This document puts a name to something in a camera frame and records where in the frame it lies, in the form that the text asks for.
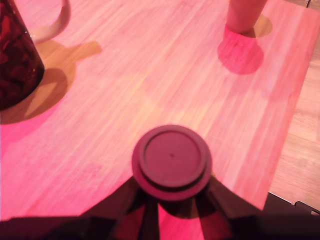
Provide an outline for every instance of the pink cup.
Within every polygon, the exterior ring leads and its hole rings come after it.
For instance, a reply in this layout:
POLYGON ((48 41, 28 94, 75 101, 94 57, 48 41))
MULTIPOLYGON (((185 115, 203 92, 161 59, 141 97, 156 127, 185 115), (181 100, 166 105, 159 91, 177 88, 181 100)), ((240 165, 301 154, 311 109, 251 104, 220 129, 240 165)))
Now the pink cup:
POLYGON ((230 0, 226 26, 237 34, 249 32, 268 0, 230 0))

